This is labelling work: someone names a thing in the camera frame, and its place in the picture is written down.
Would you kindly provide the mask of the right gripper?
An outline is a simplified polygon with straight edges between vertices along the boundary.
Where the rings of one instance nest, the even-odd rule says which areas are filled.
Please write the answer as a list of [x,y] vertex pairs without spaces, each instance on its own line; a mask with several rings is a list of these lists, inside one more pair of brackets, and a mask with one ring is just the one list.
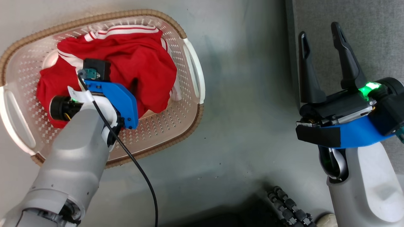
[[301,119],[297,125],[307,127],[328,127],[351,122],[368,115],[376,104],[376,100],[368,95],[378,89],[381,84],[367,81],[363,70],[347,41],[338,22],[331,23],[334,48],[338,51],[342,68],[340,82],[343,91],[326,97],[319,85],[313,66],[313,52],[306,32],[300,32],[299,44],[299,84]]

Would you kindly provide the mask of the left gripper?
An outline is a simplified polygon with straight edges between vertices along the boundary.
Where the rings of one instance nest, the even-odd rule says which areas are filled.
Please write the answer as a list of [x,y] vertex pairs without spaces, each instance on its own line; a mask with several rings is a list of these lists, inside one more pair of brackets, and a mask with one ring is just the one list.
[[49,106],[49,115],[52,120],[70,121],[82,108],[82,103],[69,96],[55,96]]

